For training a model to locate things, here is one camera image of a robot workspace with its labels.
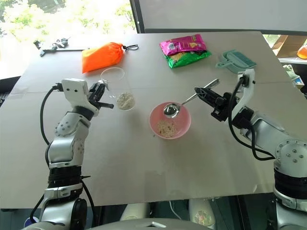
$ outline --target pink snack bag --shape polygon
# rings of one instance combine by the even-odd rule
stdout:
[[[167,56],[183,51],[203,51],[206,45],[200,34],[192,36],[179,37],[160,43],[163,53]]]

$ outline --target wall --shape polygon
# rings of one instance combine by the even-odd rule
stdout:
[[[307,0],[140,0],[145,29],[307,32]]]

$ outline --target bowl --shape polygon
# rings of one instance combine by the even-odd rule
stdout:
[[[190,128],[191,125],[191,115],[186,107],[181,106],[180,112],[175,118],[167,118],[163,109],[167,104],[175,102],[165,102],[159,104],[154,108],[149,116],[149,124],[152,131],[159,137],[163,139],[177,139],[182,137]],[[166,133],[166,136],[163,136],[163,133],[160,131],[165,131],[165,126],[170,126],[170,133]]]

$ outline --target plastic bag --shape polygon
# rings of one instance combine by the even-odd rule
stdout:
[[[160,43],[165,55],[173,55],[183,51],[203,51],[206,45],[200,34],[178,37]]]
[[[164,57],[167,59],[169,67],[175,68],[179,66],[185,66],[192,62],[206,58],[210,55],[211,53],[208,50],[204,50],[204,51],[197,51],[197,52],[194,52],[194,51],[179,52],[177,54],[170,55],[170,56],[164,55]]]
[[[110,42],[100,48],[82,51],[82,73],[118,64],[124,51],[121,43]]]

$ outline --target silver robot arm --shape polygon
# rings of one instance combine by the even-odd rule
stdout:
[[[289,135],[269,117],[246,107],[253,95],[254,78],[253,69],[238,75],[238,80],[242,79],[238,90],[243,92],[243,97],[235,98],[234,104],[231,100],[236,92],[220,96],[210,89],[195,88],[195,91],[201,100],[214,108],[213,117],[225,122],[231,117],[230,126],[240,129],[240,134],[251,142],[253,130],[255,145],[272,156],[268,160],[275,159],[273,192],[277,201],[277,228],[307,229],[307,142]]]
[[[85,80],[64,79],[62,88],[73,110],[55,127],[55,138],[46,150],[50,173],[41,199],[40,222],[25,230],[82,230],[85,226],[87,204],[79,198],[85,186],[81,176],[84,142],[92,117],[98,115],[101,107],[114,106],[99,102],[105,91],[103,82],[89,90]]]

